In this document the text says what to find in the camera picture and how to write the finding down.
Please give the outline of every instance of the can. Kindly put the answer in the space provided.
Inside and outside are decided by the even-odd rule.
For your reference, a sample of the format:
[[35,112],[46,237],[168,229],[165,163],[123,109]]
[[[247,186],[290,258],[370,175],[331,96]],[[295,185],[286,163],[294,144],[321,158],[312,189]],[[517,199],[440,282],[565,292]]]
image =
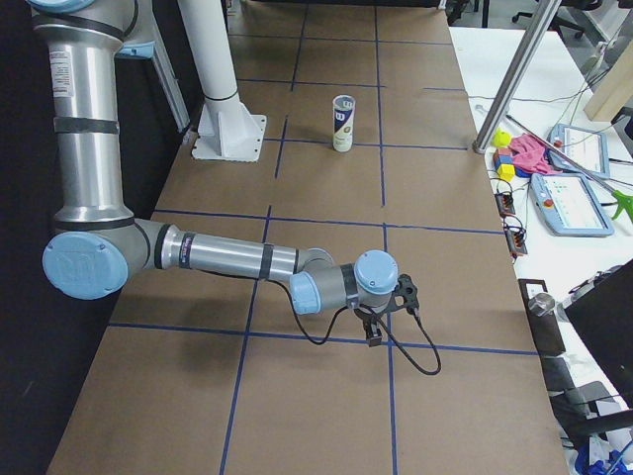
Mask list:
[[334,136],[332,145],[336,151],[348,151],[352,148],[354,132],[354,110],[356,100],[346,94],[332,100],[334,113]]

